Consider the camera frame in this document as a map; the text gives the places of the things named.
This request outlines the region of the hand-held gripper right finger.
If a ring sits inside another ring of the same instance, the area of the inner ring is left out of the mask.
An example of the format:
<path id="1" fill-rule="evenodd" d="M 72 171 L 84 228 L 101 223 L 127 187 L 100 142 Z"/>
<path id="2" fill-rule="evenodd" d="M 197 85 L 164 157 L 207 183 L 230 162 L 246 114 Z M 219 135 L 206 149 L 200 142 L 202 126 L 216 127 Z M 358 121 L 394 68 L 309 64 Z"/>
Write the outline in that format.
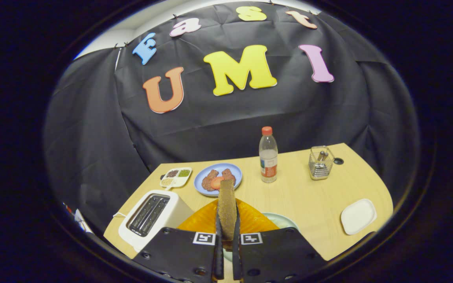
<path id="1" fill-rule="evenodd" d="M 240 233 L 237 213 L 232 242 L 232 272 L 241 283 L 298 283 L 327 265 L 295 227 Z"/>

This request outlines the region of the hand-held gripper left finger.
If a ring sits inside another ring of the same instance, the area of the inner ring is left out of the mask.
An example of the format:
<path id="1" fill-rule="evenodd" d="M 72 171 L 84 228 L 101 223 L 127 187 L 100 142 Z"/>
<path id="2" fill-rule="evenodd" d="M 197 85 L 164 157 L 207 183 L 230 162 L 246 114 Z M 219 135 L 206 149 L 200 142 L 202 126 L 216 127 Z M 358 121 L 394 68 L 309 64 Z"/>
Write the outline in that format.
<path id="1" fill-rule="evenodd" d="M 206 231 L 163 227 L 133 261 L 152 272 L 153 283 L 216 283 L 224 279 L 221 227 L 217 200 L 196 214 L 209 225 Z"/>

